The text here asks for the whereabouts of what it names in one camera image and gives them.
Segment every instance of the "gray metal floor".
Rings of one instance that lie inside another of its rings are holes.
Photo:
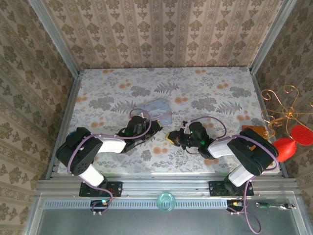
[[[292,211],[260,209],[249,200],[248,211],[262,224],[263,235],[298,235]],[[250,235],[243,214],[225,210],[45,210],[38,235]]]

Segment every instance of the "perforated metal strip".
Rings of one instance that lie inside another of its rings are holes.
[[[156,200],[115,199],[111,209],[158,209]],[[175,209],[225,209],[225,199],[177,199]],[[44,209],[90,209],[89,199],[46,200]]]

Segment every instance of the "metal bar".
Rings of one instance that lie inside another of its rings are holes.
[[[76,62],[74,61],[70,51],[68,50],[65,42],[62,39],[61,34],[53,23],[52,18],[50,17],[47,9],[41,0],[29,0],[29,3],[34,8],[39,20],[43,23],[47,33],[52,39],[54,45],[56,46],[58,52],[62,56],[64,62],[66,63],[68,69],[72,73],[73,77],[76,79],[78,77],[79,68]]]
[[[46,180],[50,179],[50,177],[51,177],[52,170],[54,168],[54,163],[56,162],[55,153],[56,153],[58,147],[65,141],[65,138],[67,136],[67,130],[69,128],[69,124],[70,124],[70,121],[71,121],[71,118],[72,118],[72,114],[73,114],[73,111],[74,111],[75,100],[77,99],[77,95],[78,95],[78,92],[79,92],[79,89],[80,89],[82,76],[83,76],[83,73],[81,73],[79,75],[79,77],[74,80],[74,83],[73,83],[73,86],[72,86],[72,90],[70,92],[69,99],[67,101],[67,107],[65,108],[63,120],[62,120],[62,123],[61,123],[61,126],[60,126],[60,131],[59,131],[57,140],[56,140],[54,148],[53,148],[51,161],[50,161],[50,164],[49,164],[49,167],[48,167],[48,170],[47,170],[47,174],[45,176]]]
[[[208,182],[223,180],[224,176],[200,177],[193,179],[165,179],[157,177],[142,179],[138,177],[109,178],[109,181],[122,181],[122,197],[131,198],[155,198],[164,191],[170,191],[177,198],[203,198],[209,197]],[[79,198],[81,181],[75,177],[67,177],[61,180],[41,180],[38,182],[36,197],[69,199]],[[300,190],[295,179],[284,179],[279,176],[260,176],[252,182],[255,194],[272,192],[276,195],[286,191],[294,191],[300,195]]]
[[[294,211],[293,214],[296,221],[299,221],[297,223],[297,226],[300,234],[312,235],[313,234],[312,223],[310,221],[307,209],[304,205],[302,196],[297,196],[296,201],[293,201],[291,199],[291,203],[294,203],[298,208],[298,210]]]
[[[62,200],[52,199],[45,201],[45,210],[55,209],[91,209],[90,199]],[[226,209],[226,199],[178,199],[177,209]],[[115,198],[110,205],[111,209],[158,209],[156,199],[126,199]]]
[[[39,229],[40,220],[43,214],[43,206],[44,206],[45,199],[35,198],[35,202],[31,213],[28,215],[28,222],[25,226],[23,235],[36,235]]]
[[[261,66],[263,60],[265,59],[269,49],[273,45],[275,39],[277,38],[280,30],[282,29],[286,19],[288,18],[289,14],[291,13],[294,5],[296,4],[297,0],[285,0],[283,1],[275,19],[271,27],[268,30],[265,39],[263,40],[258,53],[256,54],[252,64],[251,64],[251,72],[255,74],[259,67]]]
[[[207,172],[198,172],[198,173],[192,173],[192,172],[178,172],[178,173],[104,173],[106,178],[114,179],[114,178],[123,178],[123,179],[197,179],[197,178],[205,178],[205,177],[225,177],[226,174],[222,172],[216,172],[216,173],[207,173]],[[280,173],[273,173],[273,172],[263,172],[262,177],[281,177]],[[53,179],[66,179],[68,177],[71,177],[64,173],[57,173],[54,172],[52,175]]]
[[[265,102],[264,102],[264,100],[262,98],[262,95],[261,95],[260,86],[258,84],[258,81],[256,79],[255,74],[251,74],[251,76],[252,76],[252,82],[253,82],[253,85],[254,85],[254,88],[255,88],[256,95],[258,96],[258,100],[259,100],[259,103],[260,103],[261,110],[264,110],[264,109],[266,109],[266,106],[265,106]],[[267,111],[266,111],[266,118],[267,118],[267,121],[270,121],[269,118],[268,118],[268,112]],[[273,136],[269,140],[271,142],[274,142],[274,141],[276,141],[276,137]],[[288,176],[288,172],[287,172],[285,164],[284,163],[279,163],[279,166],[280,166],[281,172],[283,174],[283,177],[284,178],[288,178],[289,176]]]

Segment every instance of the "red balloon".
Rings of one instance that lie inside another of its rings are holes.
[[[296,151],[295,140],[290,138],[281,138],[272,143],[278,150],[277,160],[281,163],[289,159]]]
[[[301,145],[310,145],[313,143],[313,132],[302,125],[296,125],[291,129],[291,137]]]

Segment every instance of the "metal frame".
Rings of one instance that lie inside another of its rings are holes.
[[[43,211],[46,210],[47,200],[74,200],[81,201],[79,197],[79,188],[81,181],[73,176],[58,174],[58,160],[55,157],[57,148],[66,138],[67,130],[70,125],[75,100],[77,98],[83,74],[74,81],[70,98],[67,103],[65,115],[61,124],[60,132],[53,150],[52,159],[46,175],[46,180],[38,181],[37,191],[35,193],[35,202],[29,213],[28,223],[25,227],[25,235],[35,235],[39,229],[40,220]],[[261,98],[260,88],[254,75],[251,76],[255,91],[257,93],[261,108],[265,108]],[[155,200],[158,195],[164,191],[171,192],[176,199],[188,200],[190,202],[199,202],[200,200],[210,201],[208,181],[223,180],[225,175],[216,173],[144,173],[144,174],[106,174],[109,181],[122,181],[123,194],[118,199],[120,202],[130,202],[137,200],[148,202]],[[252,182],[255,196],[249,198],[273,199],[283,197],[295,203],[299,210],[294,212],[295,220],[300,234],[312,234],[312,228],[309,217],[303,206],[301,191],[299,190],[295,179],[284,179],[281,173],[266,173],[257,177]],[[223,197],[219,199],[238,199],[238,197]]]
[[[255,92],[256,92],[256,95],[258,96],[258,100],[259,100],[259,103],[260,103],[260,107],[261,107],[261,110],[264,110],[266,109],[266,106],[265,106],[265,102],[264,102],[264,99],[262,98],[262,95],[261,95],[261,90],[260,90],[260,86],[259,86],[259,83],[256,79],[256,76],[255,74],[252,74],[251,73],[251,77],[252,77],[252,82],[253,82],[253,85],[254,85],[254,88],[255,88]],[[273,136],[272,138],[269,139],[271,142],[274,142],[276,140],[276,137]],[[288,178],[288,173],[287,173],[287,169],[286,169],[286,166],[284,163],[279,163],[279,166],[280,166],[280,169],[282,171],[282,174],[285,178]]]
[[[178,202],[188,201],[190,203],[224,201],[224,199],[238,199],[239,197],[214,197],[210,198],[208,190],[208,181],[222,180],[223,176],[190,176],[187,179],[181,177],[134,177],[134,176],[114,176],[109,177],[109,181],[123,181],[122,197],[117,202],[140,203],[151,202],[156,200],[157,196],[164,191],[171,192]],[[294,218],[301,235],[312,234],[312,226],[305,210],[301,191],[299,190],[295,179],[284,179],[281,176],[260,176],[253,182],[254,196],[248,197],[253,199],[275,199],[280,197],[286,198],[291,203],[296,204],[296,210],[293,210]],[[29,214],[28,224],[24,231],[24,235],[35,235],[39,229],[40,220],[44,210],[47,210],[46,202],[58,200],[59,202],[80,202],[82,200],[90,200],[90,198],[81,198],[78,196],[80,181],[75,177],[67,177],[67,179],[51,179],[40,180],[35,194],[35,203]]]
[[[79,75],[79,77],[77,79],[74,80],[73,82],[73,86],[72,86],[72,90],[70,92],[68,101],[67,101],[67,107],[65,108],[65,112],[64,112],[64,116],[63,116],[63,120],[60,126],[60,131],[57,137],[57,140],[55,142],[54,148],[53,148],[53,152],[52,152],[52,156],[51,156],[51,160],[49,163],[49,167],[47,170],[47,174],[45,176],[45,179],[48,180],[51,177],[52,174],[52,170],[53,167],[55,165],[55,163],[57,163],[57,159],[55,157],[55,153],[58,149],[59,146],[61,146],[61,144],[65,141],[65,138],[67,136],[67,131],[70,125],[70,120],[72,118],[72,114],[74,111],[74,106],[75,106],[75,100],[77,99],[77,95],[80,89],[80,84],[82,82],[82,78],[83,78],[83,74],[81,73]]]
[[[280,30],[282,29],[283,25],[286,22],[289,14],[291,13],[294,5],[296,4],[297,0],[284,0],[279,11],[268,30],[268,33],[263,40],[258,53],[256,54],[252,64],[250,66],[252,74],[255,74],[259,67],[261,66],[263,60],[265,59],[269,49],[273,45],[275,39],[277,38]]]
[[[54,45],[56,46],[58,52],[62,56],[64,62],[66,63],[68,69],[72,73],[73,77],[76,79],[79,74],[79,67],[73,59],[70,51],[68,50],[66,44],[64,43],[61,34],[59,33],[57,27],[53,23],[46,7],[41,0],[29,0],[29,3],[34,8],[39,21],[43,23],[47,33],[52,39]]]

